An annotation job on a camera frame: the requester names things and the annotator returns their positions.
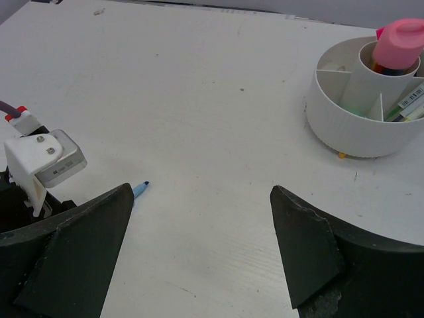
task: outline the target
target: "white cylindrical cup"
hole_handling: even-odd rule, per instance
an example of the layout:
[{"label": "white cylindrical cup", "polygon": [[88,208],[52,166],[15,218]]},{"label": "white cylindrical cup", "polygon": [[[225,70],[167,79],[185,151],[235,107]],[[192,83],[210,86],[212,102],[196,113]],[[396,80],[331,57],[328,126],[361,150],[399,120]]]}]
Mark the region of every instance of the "white cylindrical cup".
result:
[{"label": "white cylindrical cup", "polygon": [[410,67],[407,74],[387,76],[371,70],[371,57],[377,42],[365,44],[352,67],[352,74],[340,100],[340,106],[347,111],[367,116],[372,106],[382,94],[383,112],[392,108],[411,81],[420,66],[420,59]]}]

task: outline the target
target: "barcode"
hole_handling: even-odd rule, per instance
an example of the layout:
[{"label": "barcode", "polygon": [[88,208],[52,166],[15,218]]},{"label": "barcode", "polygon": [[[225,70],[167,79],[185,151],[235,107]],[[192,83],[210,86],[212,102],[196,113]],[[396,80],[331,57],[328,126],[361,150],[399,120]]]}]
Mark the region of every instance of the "barcode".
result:
[{"label": "barcode", "polygon": [[410,103],[412,103],[413,101],[415,101],[418,97],[420,97],[424,92],[424,88],[420,87],[414,91],[412,94],[410,94],[408,97],[406,97],[403,101],[401,101],[399,104],[401,105],[402,108],[405,109],[405,107],[407,107]]}]

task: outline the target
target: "pink cap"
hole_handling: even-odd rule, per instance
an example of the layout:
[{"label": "pink cap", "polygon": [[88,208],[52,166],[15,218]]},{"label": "pink cap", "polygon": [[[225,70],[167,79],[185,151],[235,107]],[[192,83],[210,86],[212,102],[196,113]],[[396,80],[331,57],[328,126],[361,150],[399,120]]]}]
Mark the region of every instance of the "pink cap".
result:
[{"label": "pink cap", "polygon": [[384,27],[372,58],[393,70],[410,68],[424,48],[424,20],[402,19]]}]

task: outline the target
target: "cable connector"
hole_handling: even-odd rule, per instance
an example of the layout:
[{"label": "cable connector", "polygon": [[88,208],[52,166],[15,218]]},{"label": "cable connector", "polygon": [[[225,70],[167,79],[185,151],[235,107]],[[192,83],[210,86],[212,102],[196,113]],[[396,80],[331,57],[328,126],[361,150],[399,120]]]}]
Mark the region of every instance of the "cable connector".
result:
[{"label": "cable connector", "polygon": [[38,119],[35,118],[25,106],[18,107],[18,111],[22,114],[20,117],[12,118],[11,115],[6,115],[5,119],[23,136],[32,134],[42,126]]}]

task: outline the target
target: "pink marker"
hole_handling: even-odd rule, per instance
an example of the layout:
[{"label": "pink marker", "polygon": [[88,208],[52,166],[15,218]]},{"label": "pink marker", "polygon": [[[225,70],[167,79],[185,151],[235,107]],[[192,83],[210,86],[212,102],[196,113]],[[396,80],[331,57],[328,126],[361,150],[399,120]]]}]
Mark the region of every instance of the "pink marker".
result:
[{"label": "pink marker", "polygon": [[424,20],[402,19],[385,26],[372,53],[375,72],[403,75],[424,48]]}]

